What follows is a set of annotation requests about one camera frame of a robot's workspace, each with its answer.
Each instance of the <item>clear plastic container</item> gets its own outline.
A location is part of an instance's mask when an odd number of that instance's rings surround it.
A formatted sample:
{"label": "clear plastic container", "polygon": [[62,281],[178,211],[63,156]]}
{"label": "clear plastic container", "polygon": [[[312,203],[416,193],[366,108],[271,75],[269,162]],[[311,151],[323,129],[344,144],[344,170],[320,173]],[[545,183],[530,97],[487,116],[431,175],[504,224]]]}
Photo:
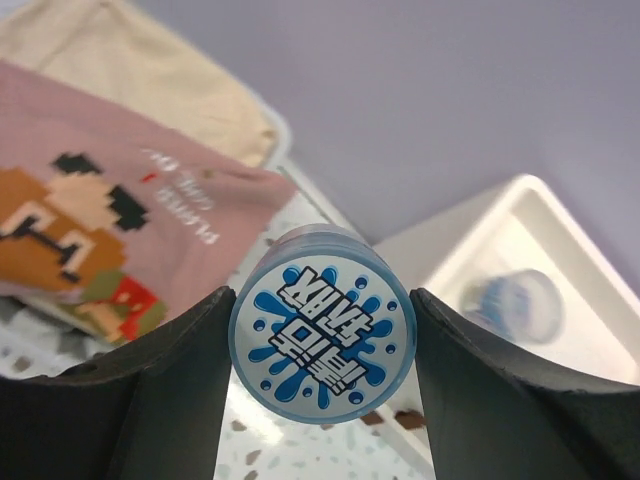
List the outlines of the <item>clear plastic container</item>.
{"label": "clear plastic container", "polygon": [[522,270],[467,291],[463,314],[513,343],[549,343],[564,321],[560,292],[544,273]]}
{"label": "clear plastic container", "polygon": [[238,377],[266,408],[302,423],[353,420],[386,401],[415,355],[409,296],[357,235],[308,225],[281,237],[231,314]]}

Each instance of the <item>sticker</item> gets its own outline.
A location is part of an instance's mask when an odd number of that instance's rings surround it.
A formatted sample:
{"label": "sticker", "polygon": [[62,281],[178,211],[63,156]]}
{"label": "sticker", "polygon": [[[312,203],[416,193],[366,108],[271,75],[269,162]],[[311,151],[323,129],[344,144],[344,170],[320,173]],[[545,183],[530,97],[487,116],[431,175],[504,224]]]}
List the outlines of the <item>sticker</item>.
{"label": "sticker", "polygon": [[231,352],[245,387],[270,410],[304,423],[348,421],[384,402],[406,376],[413,309],[399,284],[371,268],[307,256],[248,287],[232,315]]}

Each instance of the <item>blue splash graphic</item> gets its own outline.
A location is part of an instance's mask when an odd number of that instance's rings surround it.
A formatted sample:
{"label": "blue splash graphic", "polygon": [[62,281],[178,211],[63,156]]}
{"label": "blue splash graphic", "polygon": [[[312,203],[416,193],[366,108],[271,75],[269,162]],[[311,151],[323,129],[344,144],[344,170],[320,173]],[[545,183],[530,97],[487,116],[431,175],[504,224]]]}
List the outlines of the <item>blue splash graphic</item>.
{"label": "blue splash graphic", "polygon": [[274,396],[277,400],[287,403],[296,398],[302,381],[309,375],[306,370],[298,370],[276,388]]}
{"label": "blue splash graphic", "polygon": [[280,375],[284,371],[284,369],[287,368],[292,363],[293,363],[293,360],[291,360],[289,357],[284,357],[282,360],[272,364],[269,367],[269,373],[271,375]]}
{"label": "blue splash graphic", "polygon": [[368,284],[369,284],[369,279],[367,278],[366,275],[361,275],[356,280],[356,288],[359,290],[363,290],[367,288]]}
{"label": "blue splash graphic", "polygon": [[329,408],[331,404],[331,399],[329,398],[329,387],[327,387],[324,383],[320,383],[318,385],[318,407],[321,410],[326,410]]}
{"label": "blue splash graphic", "polygon": [[322,271],[321,276],[327,281],[327,283],[335,285],[336,280],[338,280],[338,271],[335,267],[327,267]]}
{"label": "blue splash graphic", "polygon": [[360,293],[357,290],[349,290],[345,296],[355,303],[360,298]]}
{"label": "blue splash graphic", "polygon": [[[282,274],[282,279],[287,285],[291,285],[295,283],[300,275],[300,269],[296,266],[289,266]],[[335,285],[338,279],[338,272],[335,267],[327,267],[322,272],[322,277],[330,284]],[[369,283],[369,279],[366,275],[361,275],[355,281],[355,287],[358,290],[363,290],[367,287]],[[360,297],[360,293],[357,290],[350,290],[346,294],[347,298],[352,300],[353,302],[357,301]],[[282,317],[282,321],[274,322],[271,324],[271,331],[273,333],[278,333],[282,328],[284,328],[289,322],[291,322],[296,317],[296,312],[285,305],[275,294],[263,291],[256,295],[254,301],[254,306],[266,313],[273,314],[279,317]],[[382,301],[377,296],[371,296],[367,298],[362,303],[362,310],[366,313],[373,314],[380,309]],[[391,306],[395,304],[394,301],[390,301],[387,304],[388,310],[395,310],[395,308],[391,308]],[[260,324],[260,320],[256,320],[254,323],[254,329],[257,331],[262,331],[265,325]],[[361,332],[360,336],[362,339],[351,346],[350,348],[344,350],[342,352],[342,356],[345,360],[357,359],[360,364],[367,369],[367,373],[364,376],[366,382],[373,386],[377,387],[381,385],[387,373],[383,367],[380,365],[376,365],[370,360],[363,359],[360,355],[363,354],[373,354],[376,351],[375,345],[369,343],[368,340],[372,338],[384,338],[391,334],[393,331],[393,322],[389,318],[385,318],[379,320],[375,324],[372,325],[372,329],[370,332]],[[249,352],[249,360],[253,363],[264,362],[267,359],[271,358],[273,355],[277,353],[275,347],[271,345],[266,345],[263,347],[254,348]],[[294,362],[288,357],[284,357],[273,362],[269,367],[269,373],[273,376],[280,375],[289,365],[294,364]],[[291,402],[296,398],[298,393],[300,392],[300,388],[304,379],[309,376],[309,373],[306,370],[298,369],[294,374],[290,375],[285,380],[281,381],[278,387],[274,392],[275,398],[283,403]],[[260,387],[263,390],[271,389],[271,382],[269,380],[264,380]],[[356,387],[356,383],[353,382],[349,385],[348,389],[353,390]],[[310,397],[313,394],[313,389],[305,388],[302,391],[302,395],[305,397]],[[331,404],[332,393],[329,391],[329,388],[323,384],[318,384],[318,394],[317,394],[317,404],[318,407],[322,410],[327,409]],[[352,404],[360,404],[364,401],[364,394],[360,391],[352,391],[349,394],[349,401]]]}
{"label": "blue splash graphic", "polygon": [[349,401],[354,405],[361,404],[362,400],[364,400],[364,395],[362,394],[362,392],[351,392],[349,394]]}
{"label": "blue splash graphic", "polygon": [[296,283],[296,280],[298,279],[299,275],[300,275],[300,269],[294,265],[294,266],[288,267],[282,273],[282,279],[284,280],[284,283],[286,283],[287,285],[292,285]]}
{"label": "blue splash graphic", "polygon": [[264,330],[264,327],[267,325],[267,322],[264,321],[264,318],[259,318],[253,323],[253,329],[256,332],[261,332]]}
{"label": "blue splash graphic", "polygon": [[249,360],[253,363],[264,362],[271,355],[276,353],[276,347],[268,345],[266,347],[254,348],[249,352]]}

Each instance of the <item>lavender wall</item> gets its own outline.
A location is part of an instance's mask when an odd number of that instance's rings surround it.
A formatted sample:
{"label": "lavender wall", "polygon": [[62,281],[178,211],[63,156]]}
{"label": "lavender wall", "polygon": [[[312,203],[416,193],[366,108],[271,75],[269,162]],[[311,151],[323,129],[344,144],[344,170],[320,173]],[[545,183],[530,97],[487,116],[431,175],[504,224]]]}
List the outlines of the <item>lavender wall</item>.
{"label": "lavender wall", "polygon": [[139,3],[288,117],[370,240],[528,172],[640,286],[637,1]]}

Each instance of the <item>beige fabric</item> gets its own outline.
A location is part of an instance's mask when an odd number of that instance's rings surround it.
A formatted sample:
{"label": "beige fabric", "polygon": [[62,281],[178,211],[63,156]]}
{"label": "beige fabric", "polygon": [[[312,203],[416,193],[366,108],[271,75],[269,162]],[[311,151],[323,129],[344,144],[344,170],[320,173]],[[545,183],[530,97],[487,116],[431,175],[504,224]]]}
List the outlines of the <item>beige fabric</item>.
{"label": "beige fabric", "polygon": [[228,72],[124,0],[34,0],[0,23],[0,59],[260,165],[276,138]]}

